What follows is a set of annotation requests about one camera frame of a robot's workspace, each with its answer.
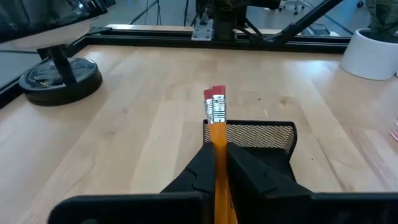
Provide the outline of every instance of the white flower pot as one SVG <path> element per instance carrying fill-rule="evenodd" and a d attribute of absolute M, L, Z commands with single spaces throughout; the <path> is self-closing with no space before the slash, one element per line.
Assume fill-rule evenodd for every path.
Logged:
<path fill-rule="evenodd" d="M 386 80 L 398 70 L 398 44 L 381 42 L 361 34 L 359 29 L 351 38 L 340 66 L 346 72 L 372 80 Z"/>

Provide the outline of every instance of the mesh pencil holder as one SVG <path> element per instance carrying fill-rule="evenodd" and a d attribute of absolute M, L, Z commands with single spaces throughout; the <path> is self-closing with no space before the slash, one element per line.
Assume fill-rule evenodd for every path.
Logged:
<path fill-rule="evenodd" d="M 294 179 L 290 158 L 296 142 L 297 130 L 290 121 L 227 120 L 227 140 L 281 173 Z M 211 142 L 207 120 L 203 120 L 203 143 Z"/>

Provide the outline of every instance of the light wood tabletop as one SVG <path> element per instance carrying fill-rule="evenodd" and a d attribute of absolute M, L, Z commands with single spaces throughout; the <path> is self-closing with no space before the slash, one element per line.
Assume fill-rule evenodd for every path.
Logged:
<path fill-rule="evenodd" d="M 398 80 L 370 81 L 340 55 L 87 46 L 91 96 L 0 111 L 0 223 L 45 223 L 74 195 L 161 191 L 201 147 L 203 90 L 227 87 L 228 118 L 294 121 L 290 161 L 315 192 L 398 189 Z"/>

